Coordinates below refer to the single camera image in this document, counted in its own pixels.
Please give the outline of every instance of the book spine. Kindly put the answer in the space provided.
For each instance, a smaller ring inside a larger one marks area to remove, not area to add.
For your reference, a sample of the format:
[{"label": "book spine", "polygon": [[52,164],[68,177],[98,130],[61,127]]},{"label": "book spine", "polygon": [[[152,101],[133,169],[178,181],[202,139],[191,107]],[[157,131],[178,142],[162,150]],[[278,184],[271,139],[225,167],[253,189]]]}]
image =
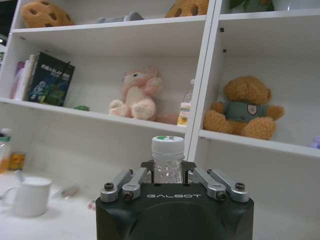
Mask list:
[{"label": "book spine", "polygon": [[28,74],[28,68],[29,68],[29,60],[26,60],[24,63],[23,71],[20,75],[20,81],[16,87],[16,94],[14,97],[15,100],[21,101],[23,98],[23,90],[24,90],[24,86],[25,86],[25,79]]},{"label": "book spine", "polygon": [[25,87],[23,90],[22,100],[24,101],[28,100],[28,92],[29,92],[29,89],[31,88],[31,77],[32,77],[33,67],[35,65],[35,59],[36,59],[36,56],[34,54],[31,54],[29,57],[29,68],[28,68],[27,78],[25,81]]},{"label": "book spine", "polygon": [[11,99],[15,99],[15,96],[17,94],[17,87],[18,87],[18,84],[19,84],[20,78],[21,78],[22,69],[24,67],[25,67],[24,61],[18,62],[18,65],[16,67],[16,71],[15,71],[15,75],[14,75],[14,82],[13,82],[13,85],[11,88],[11,94],[10,94]]},{"label": "book spine", "polygon": [[27,88],[27,82],[28,82],[28,78],[30,76],[30,60],[26,60],[25,61],[25,65],[24,65],[24,71],[23,71],[23,75],[20,81],[20,84],[17,88],[17,93],[15,96],[16,100],[22,101],[24,100],[24,95],[25,95],[25,91]]},{"label": "book spine", "polygon": [[26,90],[26,97],[25,97],[25,99],[26,99],[27,101],[31,101],[31,99],[30,99],[30,90],[31,90],[32,84],[33,84],[33,82],[34,82],[35,73],[36,73],[36,69],[37,69],[38,62],[39,62],[39,56],[40,56],[40,52],[38,52],[38,53],[36,54],[36,56],[34,57],[34,64],[33,64],[33,66],[32,66],[31,76],[30,76],[30,78],[29,78],[28,88],[27,88],[27,90]]}]

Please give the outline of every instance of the plastic water bottle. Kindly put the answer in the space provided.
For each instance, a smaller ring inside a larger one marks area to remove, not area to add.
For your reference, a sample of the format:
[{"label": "plastic water bottle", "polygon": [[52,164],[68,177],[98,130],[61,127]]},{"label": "plastic water bottle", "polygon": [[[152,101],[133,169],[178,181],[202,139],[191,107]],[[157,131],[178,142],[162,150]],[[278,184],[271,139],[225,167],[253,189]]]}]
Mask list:
[{"label": "plastic water bottle", "polygon": [[11,129],[0,129],[0,174],[7,171],[11,156],[10,137]]},{"label": "plastic water bottle", "polygon": [[195,80],[191,79],[190,88],[184,95],[182,103],[180,105],[180,113],[177,121],[177,125],[180,127],[187,126],[189,116],[190,116],[190,110],[191,110],[192,95],[194,93],[194,85],[195,85]]},{"label": "plastic water bottle", "polygon": [[179,136],[156,136],[152,139],[154,182],[157,184],[182,183],[181,161],[185,158],[185,140]]}]

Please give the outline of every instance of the shelf board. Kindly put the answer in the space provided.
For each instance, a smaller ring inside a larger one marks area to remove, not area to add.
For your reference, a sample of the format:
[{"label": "shelf board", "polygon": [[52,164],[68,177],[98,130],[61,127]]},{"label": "shelf board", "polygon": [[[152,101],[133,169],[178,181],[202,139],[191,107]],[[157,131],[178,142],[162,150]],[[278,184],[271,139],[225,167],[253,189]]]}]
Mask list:
[{"label": "shelf board", "polygon": [[319,57],[320,8],[221,14],[223,48],[231,56]]},{"label": "shelf board", "polygon": [[36,110],[44,110],[49,112],[68,114],[73,116],[85,117],[89,119],[103,120],[103,121],[113,122],[117,124],[132,125],[132,126],[149,128],[149,129],[157,129],[157,130],[168,131],[168,132],[178,133],[178,134],[186,133],[185,127],[180,127],[180,126],[160,123],[160,122],[154,122],[154,121],[133,119],[128,117],[111,116],[111,115],[108,115],[105,113],[99,113],[99,112],[82,111],[82,110],[77,110],[73,108],[52,106],[52,105],[40,104],[40,103],[29,102],[29,101],[18,101],[14,99],[8,99],[5,97],[0,97],[0,103],[13,104],[13,105],[28,107]]},{"label": "shelf board", "polygon": [[200,130],[199,137],[215,140],[219,142],[232,143],[254,148],[261,148],[273,152],[283,152],[288,154],[300,155],[303,157],[320,158],[320,150],[307,146],[282,143],[271,140],[261,140],[251,137],[244,137],[208,130]]},{"label": "shelf board", "polygon": [[14,29],[38,47],[79,56],[194,57],[199,55],[206,16],[60,27]]}]

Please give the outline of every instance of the bottle cap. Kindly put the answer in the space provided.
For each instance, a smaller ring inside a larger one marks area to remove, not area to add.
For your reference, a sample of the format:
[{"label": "bottle cap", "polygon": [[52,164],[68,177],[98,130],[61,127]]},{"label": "bottle cap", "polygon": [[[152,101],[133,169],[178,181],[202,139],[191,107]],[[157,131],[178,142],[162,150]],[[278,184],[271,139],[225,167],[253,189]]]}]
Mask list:
[{"label": "bottle cap", "polygon": [[11,132],[12,132],[12,129],[10,129],[10,128],[2,128],[0,130],[0,133],[2,133],[5,136],[8,136],[8,137],[11,136]]},{"label": "bottle cap", "polygon": [[152,138],[151,150],[155,154],[183,154],[185,140],[179,136],[155,136]]}]

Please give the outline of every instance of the green shirt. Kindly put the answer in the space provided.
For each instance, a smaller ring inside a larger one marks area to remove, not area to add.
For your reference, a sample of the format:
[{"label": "green shirt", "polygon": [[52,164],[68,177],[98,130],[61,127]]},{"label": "green shirt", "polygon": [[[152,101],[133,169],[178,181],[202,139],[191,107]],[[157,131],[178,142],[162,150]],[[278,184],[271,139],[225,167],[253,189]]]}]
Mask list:
[{"label": "green shirt", "polygon": [[267,115],[269,105],[253,105],[247,102],[231,101],[226,106],[224,111],[226,119],[237,122],[250,122],[258,117],[265,117]]}]

